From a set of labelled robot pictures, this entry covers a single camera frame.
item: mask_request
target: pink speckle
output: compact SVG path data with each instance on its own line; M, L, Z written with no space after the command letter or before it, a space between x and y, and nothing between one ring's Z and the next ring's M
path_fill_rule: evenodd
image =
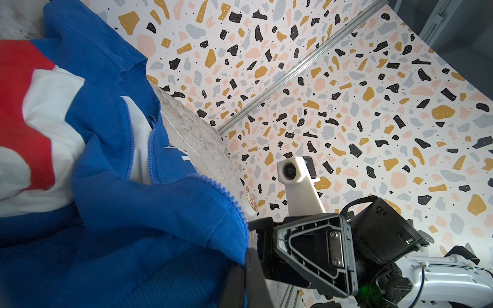
M325 89L325 78L317 78L315 80L315 91Z
M336 180L336 183L334 185L334 191L338 192L342 188L342 184L339 183L339 181Z
M337 137L339 137L339 140L343 143L343 144L346 144L346 138L344 138L344 136L342 135L341 132L338 132L337 133Z
M150 58L156 53L156 46L152 37L146 34L140 34L137 36L137 50L139 50L147 58Z
M480 239L484 238L486 236L485 233L483 232L483 230L481 230L479 227L471 228L471 232L475 237L480 238Z
M411 93L411 95L422 95L422 96L432 96L434 94L433 90L424 86L418 87L409 93Z
M450 247L454 246L454 236L448 232L445 232L442 238L442 242Z
M393 172L390 184L394 189L399 189L407 185L406 175L402 172Z
M214 16L209 17L207 20L207 28L210 28L214 25Z
M433 174L432 177L435 182L443 181L442 177L439 176L438 174Z
M245 58L260 58L260 55L258 48L252 48L245 54Z
M473 95L471 95L471 97L469 97L469 99L472 101L489 101L490 100L481 92L474 93Z
M180 20L182 7L183 7L183 0L180 0L176 3L175 7L173 8L173 14L175 15L175 20Z
M447 221L440 216L436 216L435 224L439 225L440 227L447 227Z
M343 124L347 125L347 126L351 126L351 117L346 117L344 119L344 122Z
M432 83L431 83L431 86L433 88L436 88L440 85L440 82L442 82L442 80L438 79L438 80L434 80Z
M358 176L359 172L354 168L348 168L342 172L342 174L347 176Z
M454 133L453 130L449 130L449 136L452 138L453 141L457 140L456 133Z
M430 166L434 166L436 164L436 161L438 160L439 156L440 156L440 154L435 154L435 155L430 157L430 159L429 159Z
M464 107L461 107L460 108L459 118L465 120L470 113L471 113L471 111L469 109L466 109Z
M188 35L186 35L186 33L183 31L178 32L178 36L180 37L181 41L184 41L188 38Z

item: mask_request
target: screw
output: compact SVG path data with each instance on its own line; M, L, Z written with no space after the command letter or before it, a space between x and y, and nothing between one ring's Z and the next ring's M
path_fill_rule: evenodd
M341 264L341 260L339 260L338 258L332 258L332 259L330 259L330 264L332 266L336 266L336 267L339 267L339 266L342 265Z

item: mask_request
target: terrazzo pattern backdrop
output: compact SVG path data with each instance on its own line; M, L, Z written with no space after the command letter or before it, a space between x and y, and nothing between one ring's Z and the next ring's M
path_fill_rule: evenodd
M491 269L490 108L386 6L222 137L259 218L287 215L276 163L311 156L327 212L381 196L430 256L463 245ZM323 299L305 293L308 307Z
M370 0L83 0L147 77L217 128Z

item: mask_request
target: metal profile rail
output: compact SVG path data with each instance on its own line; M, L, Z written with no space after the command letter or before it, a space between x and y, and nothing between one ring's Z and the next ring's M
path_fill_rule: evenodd
M309 56L301 60L298 64L293 66L284 76L279 78L273 85L264 90L258 96L256 96L248 105L238 111L234 116L229 118L226 122L219 126L218 131L222 136L233 125L244 118L250 111L260 105L263 101L267 100L271 95L279 91L287 82L293 77L304 71L314 61L331 50L341 40L347 37L351 32L356 30L359 26L365 23L371 16L378 12L384 5L388 3L388 0L375 0L364 11L351 19L346 25L344 25L339 31L337 31L332 37L330 37L324 44L318 49L312 52Z

